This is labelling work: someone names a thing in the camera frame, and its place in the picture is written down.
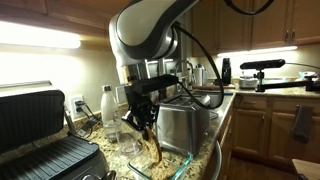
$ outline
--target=bottle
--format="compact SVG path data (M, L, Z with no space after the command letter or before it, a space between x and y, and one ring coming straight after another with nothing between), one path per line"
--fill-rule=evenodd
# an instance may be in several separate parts
M101 119L106 139L117 142L116 133L121 131L121 119L118 115L118 104L111 91L111 85L102 86Z

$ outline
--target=electrical outlet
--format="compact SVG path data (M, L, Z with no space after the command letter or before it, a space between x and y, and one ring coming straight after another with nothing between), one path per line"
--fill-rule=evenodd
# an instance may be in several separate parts
M69 98L69 107L70 107L72 119L76 119L76 118L83 116L83 112L77 112L77 110L76 110L77 109L77 105L76 105L77 101L83 101L82 94L75 95L75 96L72 96Z

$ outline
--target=stainless steel toaster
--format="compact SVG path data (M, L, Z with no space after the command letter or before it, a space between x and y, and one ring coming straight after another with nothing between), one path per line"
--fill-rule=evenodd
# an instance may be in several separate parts
M196 96L203 104L209 96ZM187 95L178 95L160 103L156 135L159 142L199 153L210 125L210 110L201 108Z

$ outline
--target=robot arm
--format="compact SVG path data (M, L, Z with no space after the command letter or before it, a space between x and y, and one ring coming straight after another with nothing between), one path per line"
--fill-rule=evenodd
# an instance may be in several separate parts
M177 45L172 24L198 0L133 0L109 25L110 43L117 61L120 83L124 84L123 66L146 59L161 59L170 55ZM164 75L131 82L125 87L129 111L123 117L144 139L146 126L157 119L158 106L147 93L178 83L178 78Z

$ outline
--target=drawer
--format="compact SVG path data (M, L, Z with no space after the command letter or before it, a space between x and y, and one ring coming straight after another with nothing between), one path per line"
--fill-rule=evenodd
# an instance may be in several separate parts
M274 98L272 111L295 114L297 106L313 107L313 116L320 116L320 99Z
M267 97L237 96L233 105L237 109L266 110L267 100Z

